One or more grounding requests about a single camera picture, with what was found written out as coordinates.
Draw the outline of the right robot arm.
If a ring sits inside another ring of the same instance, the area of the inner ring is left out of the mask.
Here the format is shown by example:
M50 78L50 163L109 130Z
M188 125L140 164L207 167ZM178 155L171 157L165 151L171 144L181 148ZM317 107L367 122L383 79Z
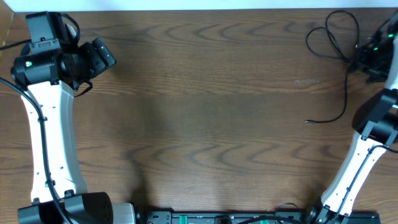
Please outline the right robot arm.
M356 112L351 146L331 185L306 214L304 223L377 223L378 215L353 215L353 205L377 160L397 142L397 15L383 22L362 47L348 58L329 27L322 27L337 58L349 64L346 74L362 70L369 82L383 82L383 89Z

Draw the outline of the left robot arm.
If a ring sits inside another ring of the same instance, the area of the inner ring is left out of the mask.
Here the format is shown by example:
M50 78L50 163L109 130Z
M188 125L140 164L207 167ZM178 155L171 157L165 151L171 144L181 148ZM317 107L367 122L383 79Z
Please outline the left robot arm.
M75 146L73 101L81 95L79 87L116 59L99 38L80 44L80 28L67 14L38 12L26 21L30 39L11 75L29 119L34 180L31 205L17 211L19 223L135 224L132 204L88 191Z

